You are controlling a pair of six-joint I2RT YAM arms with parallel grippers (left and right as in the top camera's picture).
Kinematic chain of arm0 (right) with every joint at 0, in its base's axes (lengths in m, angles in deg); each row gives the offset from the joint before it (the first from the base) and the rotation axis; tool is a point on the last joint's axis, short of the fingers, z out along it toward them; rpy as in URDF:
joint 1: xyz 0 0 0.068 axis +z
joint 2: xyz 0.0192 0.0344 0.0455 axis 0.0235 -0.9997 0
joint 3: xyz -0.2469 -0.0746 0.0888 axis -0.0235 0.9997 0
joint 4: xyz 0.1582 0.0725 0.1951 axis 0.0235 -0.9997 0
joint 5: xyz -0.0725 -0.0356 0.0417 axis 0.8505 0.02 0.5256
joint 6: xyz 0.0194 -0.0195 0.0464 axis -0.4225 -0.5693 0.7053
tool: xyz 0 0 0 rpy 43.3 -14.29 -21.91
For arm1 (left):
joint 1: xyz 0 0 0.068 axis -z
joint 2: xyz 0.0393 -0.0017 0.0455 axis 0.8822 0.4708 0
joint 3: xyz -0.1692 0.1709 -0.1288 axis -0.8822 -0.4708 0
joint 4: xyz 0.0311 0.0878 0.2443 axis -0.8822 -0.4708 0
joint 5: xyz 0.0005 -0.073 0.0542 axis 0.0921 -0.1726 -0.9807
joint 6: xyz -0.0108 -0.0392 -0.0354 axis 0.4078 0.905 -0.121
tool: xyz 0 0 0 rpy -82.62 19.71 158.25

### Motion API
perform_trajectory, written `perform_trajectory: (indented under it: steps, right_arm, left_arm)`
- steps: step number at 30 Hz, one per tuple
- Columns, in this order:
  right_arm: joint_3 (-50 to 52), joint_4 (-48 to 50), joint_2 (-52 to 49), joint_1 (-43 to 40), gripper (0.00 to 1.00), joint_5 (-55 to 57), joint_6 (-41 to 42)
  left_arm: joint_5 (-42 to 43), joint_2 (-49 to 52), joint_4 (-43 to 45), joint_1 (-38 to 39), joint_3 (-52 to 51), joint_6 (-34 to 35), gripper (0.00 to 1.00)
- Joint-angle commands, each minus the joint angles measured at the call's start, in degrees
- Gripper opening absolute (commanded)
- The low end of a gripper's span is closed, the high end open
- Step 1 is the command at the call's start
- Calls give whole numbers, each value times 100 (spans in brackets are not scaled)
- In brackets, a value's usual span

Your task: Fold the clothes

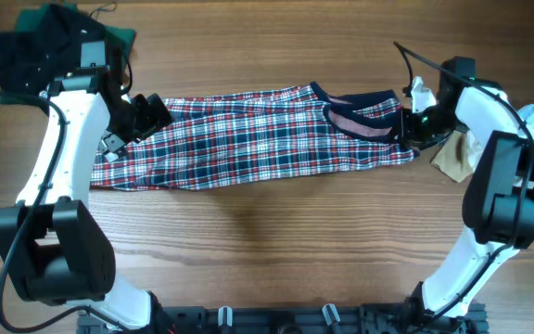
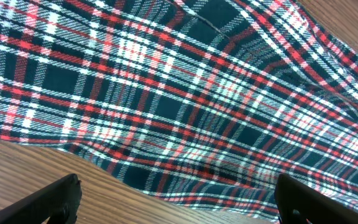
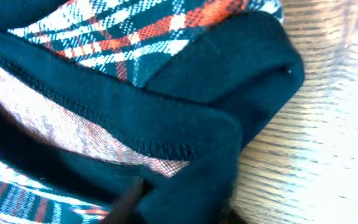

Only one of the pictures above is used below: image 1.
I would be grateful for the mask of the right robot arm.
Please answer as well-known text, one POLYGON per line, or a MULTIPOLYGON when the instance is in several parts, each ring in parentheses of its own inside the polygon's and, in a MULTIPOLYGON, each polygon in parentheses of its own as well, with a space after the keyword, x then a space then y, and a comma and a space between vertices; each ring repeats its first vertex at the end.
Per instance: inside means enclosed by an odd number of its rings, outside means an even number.
POLYGON ((435 68, 437 93, 415 76, 403 89, 412 105, 402 115, 402 140, 431 148, 463 127, 483 151, 464 194, 461 235, 401 308, 401 327, 414 331, 441 318, 456 322, 498 268, 534 242, 534 138, 526 122, 497 83, 477 79, 473 59, 435 68))

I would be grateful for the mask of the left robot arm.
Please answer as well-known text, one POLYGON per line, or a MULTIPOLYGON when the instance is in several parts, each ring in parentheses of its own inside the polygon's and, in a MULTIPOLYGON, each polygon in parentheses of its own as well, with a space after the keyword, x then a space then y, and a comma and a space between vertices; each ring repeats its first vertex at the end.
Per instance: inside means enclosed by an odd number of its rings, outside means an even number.
POLYGON ((82 312, 122 333, 172 333, 175 326, 151 292, 116 271, 112 245, 89 211, 95 156, 110 161, 172 123, 157 95, 129 98, 129 66, 106 40, 80 43, 76 66, 55 76, 45 96, 48 123, 32 174, 11 207, 0 208, 0 324, 4 289, 25 302, 82 312))

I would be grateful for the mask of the plaid navy red shirt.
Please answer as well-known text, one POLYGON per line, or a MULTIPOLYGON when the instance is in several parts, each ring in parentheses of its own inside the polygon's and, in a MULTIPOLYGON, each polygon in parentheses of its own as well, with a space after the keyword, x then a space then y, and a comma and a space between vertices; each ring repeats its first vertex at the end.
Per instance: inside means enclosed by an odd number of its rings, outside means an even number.
POLYGON ((166 98, 173 122, 126 155, 95 160, 91 186, 137 191, 221 186, 408 163, 391 90, 333 96, 316 82, 223 96, 166 98))

